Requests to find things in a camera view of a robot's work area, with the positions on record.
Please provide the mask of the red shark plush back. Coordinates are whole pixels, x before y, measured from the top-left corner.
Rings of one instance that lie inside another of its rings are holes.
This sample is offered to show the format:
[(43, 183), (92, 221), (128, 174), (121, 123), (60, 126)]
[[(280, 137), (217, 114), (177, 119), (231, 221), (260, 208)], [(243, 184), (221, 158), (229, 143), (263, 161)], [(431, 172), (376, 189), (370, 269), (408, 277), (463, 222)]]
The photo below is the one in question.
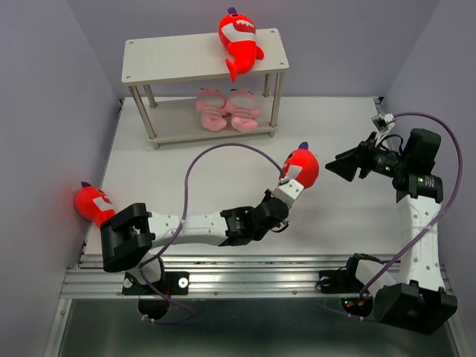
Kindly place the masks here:
[(316, 182), (320, 165), (317, 156), (309, 150), (309, 143), (304, 141), (293, 150), (283, 163), (283, 172), (288, 179), (294, 179), (305, 189)]

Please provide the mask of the pink striped plush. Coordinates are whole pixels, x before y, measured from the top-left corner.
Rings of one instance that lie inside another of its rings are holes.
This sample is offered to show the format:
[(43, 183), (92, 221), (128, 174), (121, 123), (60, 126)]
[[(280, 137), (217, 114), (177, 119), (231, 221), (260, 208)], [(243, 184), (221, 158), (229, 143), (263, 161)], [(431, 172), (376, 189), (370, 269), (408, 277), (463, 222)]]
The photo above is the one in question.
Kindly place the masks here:
[(260, 109), (256, 97), (249, 91), (231, 89), (225, 111), (230, 115), (231, 126), (238, 132), (253, 132), (258, 127)]
[(225, 104), (226, 98), (218, 89), (199, 90), (196, 97), (196, 110), (200, 112), (200, 123), (205, 129), (218, 132), (226, 127)]

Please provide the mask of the red shark plush mouth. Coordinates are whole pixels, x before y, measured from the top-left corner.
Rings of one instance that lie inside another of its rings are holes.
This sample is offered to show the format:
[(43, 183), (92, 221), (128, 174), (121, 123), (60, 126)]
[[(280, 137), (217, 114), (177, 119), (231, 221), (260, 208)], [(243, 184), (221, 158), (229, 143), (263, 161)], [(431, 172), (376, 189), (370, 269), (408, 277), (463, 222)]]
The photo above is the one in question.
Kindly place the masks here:
[(254, 21), (235, 7), (229, 7), (219, 22), (220, 42), (232, 57), (225, 60), (232, 83), (239, 75), (248, 73), (257, 60), (265, 58), (265, 52), (257, 44), (256, 32)]

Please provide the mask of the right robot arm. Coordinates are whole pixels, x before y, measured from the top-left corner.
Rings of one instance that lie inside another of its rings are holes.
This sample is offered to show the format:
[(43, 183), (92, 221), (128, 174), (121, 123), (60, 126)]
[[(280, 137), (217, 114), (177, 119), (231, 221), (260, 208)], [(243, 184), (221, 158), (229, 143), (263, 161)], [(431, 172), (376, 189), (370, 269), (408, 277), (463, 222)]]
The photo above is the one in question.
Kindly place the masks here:
[(385, 149), (375, 132), (326, 164), (347, 181), (371, 172), (389, 177), (396, 191), (402, 250), (388, 262), (355, 253), (346, 265), (320, 271), (324, 294), (361, 294), (341, 300), (346, 313), (423, 335), (436, 332), (456, 311), (457, 298), (446, 292), (438, 256), (436, 219), (442, 213), (443, 181), (432, 174), (441, 137), (412, 129), (406, 145)]

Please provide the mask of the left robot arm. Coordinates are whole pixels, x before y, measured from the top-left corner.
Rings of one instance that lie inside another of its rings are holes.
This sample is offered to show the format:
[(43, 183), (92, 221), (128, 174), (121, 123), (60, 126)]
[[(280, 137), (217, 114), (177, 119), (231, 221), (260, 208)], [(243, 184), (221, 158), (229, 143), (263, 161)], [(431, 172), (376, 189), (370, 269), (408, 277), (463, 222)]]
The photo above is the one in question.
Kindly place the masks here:
[(135, 203), (100, 226), (103, 270), (126, 271), (148, 292), (165, 286), (163, 263), (150, 253), (170, 245), (242, 246), (260, 241), (285, 222), (295, 198), (279, 187), (268, 190), (258, 206), (239, 207), (197, 216), (152, 213)]

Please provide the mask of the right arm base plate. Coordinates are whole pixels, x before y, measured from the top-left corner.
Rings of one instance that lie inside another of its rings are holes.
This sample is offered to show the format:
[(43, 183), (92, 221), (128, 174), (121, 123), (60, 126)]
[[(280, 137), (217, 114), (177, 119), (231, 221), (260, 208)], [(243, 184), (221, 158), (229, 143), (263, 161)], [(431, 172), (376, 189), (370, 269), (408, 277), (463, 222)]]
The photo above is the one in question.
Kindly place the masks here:
[(316, 287), (323, 294), (355, 294), (360, 291), (360, 282), (343, 269), (320, 270)]

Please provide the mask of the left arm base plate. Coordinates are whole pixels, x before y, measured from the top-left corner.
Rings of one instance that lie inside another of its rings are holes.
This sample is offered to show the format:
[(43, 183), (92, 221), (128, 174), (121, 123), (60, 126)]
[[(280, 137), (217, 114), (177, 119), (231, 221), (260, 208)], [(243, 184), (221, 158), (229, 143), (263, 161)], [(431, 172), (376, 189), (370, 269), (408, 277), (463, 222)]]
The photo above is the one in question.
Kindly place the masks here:
[[(166, 271), (164, 277), (156, 282), (150, 281), (154, 288), (167, 296), (185, 296), (188, 294), (190, 274), (187, 271)], [(145, 282), (141, 274), (136, 277), (126, 272), (121, 294), (124, 296), (156, 295)]]

